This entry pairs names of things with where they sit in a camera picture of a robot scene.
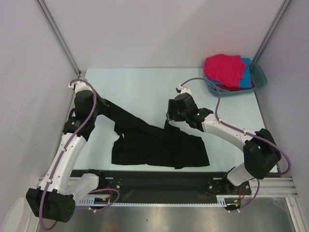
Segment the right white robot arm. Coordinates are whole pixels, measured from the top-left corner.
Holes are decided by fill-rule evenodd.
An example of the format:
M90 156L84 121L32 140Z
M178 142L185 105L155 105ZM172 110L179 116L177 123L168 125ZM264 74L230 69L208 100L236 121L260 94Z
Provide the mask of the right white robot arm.
M179 94L168 101L167 119L184 121L191 128L216 135L243 152L244 162L222 178L223 189L228 194L234 194L246 181L264 179L281 160L281 153L268 130L251 131L230 125L215 112L198 108L189 93Z

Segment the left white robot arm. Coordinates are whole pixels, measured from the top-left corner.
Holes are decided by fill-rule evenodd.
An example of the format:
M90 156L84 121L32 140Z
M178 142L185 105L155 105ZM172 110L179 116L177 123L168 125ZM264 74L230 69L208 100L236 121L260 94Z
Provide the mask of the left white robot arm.
M26 200L40 222L49 219L68 222L76 204L91 191L102 193L107 182L103 171L89 169L74 184L68 181L82 149L95 128L95 121L108 105L91 90L76 93L74 108L64 125L61 143L43 180L29 188Z

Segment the black t shirt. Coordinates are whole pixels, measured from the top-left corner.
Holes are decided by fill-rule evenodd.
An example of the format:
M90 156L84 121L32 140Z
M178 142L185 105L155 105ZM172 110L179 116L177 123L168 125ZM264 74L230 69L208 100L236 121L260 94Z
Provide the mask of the black t shirt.
M107 101L104 116L115 123L119 138L112 147L112 163L117 165L151 165L182 169L210 165L201 137L187 134L165 122L156 127Z

